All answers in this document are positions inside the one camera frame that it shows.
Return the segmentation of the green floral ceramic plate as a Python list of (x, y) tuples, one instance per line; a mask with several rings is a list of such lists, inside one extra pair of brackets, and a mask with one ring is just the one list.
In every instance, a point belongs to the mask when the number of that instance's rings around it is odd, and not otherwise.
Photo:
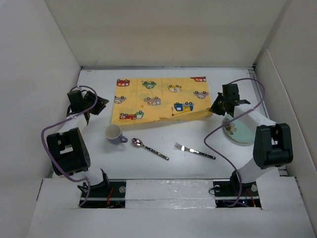
[(223, 131), (237, 143), (254, 143), (255, 134), (238, 119), (225, 125)]

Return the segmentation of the yellow car-print cloth placemat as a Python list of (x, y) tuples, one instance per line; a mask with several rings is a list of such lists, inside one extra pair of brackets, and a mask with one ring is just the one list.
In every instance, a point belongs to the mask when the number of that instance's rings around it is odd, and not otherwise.
[(212, 115), (207, 79), (119, 78), (111, 123), (119, 126), (161, 120), (197, 120)]

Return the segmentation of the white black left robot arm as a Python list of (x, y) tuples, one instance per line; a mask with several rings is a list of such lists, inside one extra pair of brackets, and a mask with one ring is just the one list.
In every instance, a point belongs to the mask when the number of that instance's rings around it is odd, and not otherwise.
[(88, 171), (91, 165), (82, 131), (88, 126), (91, 115), (99, 115), (109, 100), (98, 96), (96, 91), (88, 86), (72, 88), (67, 97), (69, 106), (65, 120), (44, 128), (41, 134), (42, 142), (57, 176), (87, 184), (87, 177), (72, 177), (79, 172)]

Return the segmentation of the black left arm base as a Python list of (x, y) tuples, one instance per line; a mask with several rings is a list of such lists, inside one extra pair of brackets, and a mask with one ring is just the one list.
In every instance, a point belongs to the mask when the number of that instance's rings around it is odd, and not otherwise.
[(109, 185), (101, 182), (91, 186), (87, 200), (81, 208), (125, 208), (126, 181), (110, 180)]

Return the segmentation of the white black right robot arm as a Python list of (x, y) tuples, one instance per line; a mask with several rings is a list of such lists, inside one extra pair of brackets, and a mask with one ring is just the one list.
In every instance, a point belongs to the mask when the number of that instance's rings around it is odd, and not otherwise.
[(276, 123), (257, 112), (249, 101), (240, 98), (237, 84), (224, 84), (210, 111), (224, 116), (222, 125), (233, 134), (244, 133), (244, 130), (237, 128), (241, 123), (246, 131), (255, 135), (251, 160), (235, 169), (229, 180), (214, 181), (216, 196), (241, 195), (268, 171), (293, 161), (290, 126)]

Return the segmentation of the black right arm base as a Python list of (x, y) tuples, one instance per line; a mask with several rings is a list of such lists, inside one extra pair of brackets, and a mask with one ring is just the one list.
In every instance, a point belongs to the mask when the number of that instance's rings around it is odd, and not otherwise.
[(260, 196), (256, 182), (233, 184), (228, 179), (212, 181), (209, 194), (214, 196), (216, 208), (261, 208)]

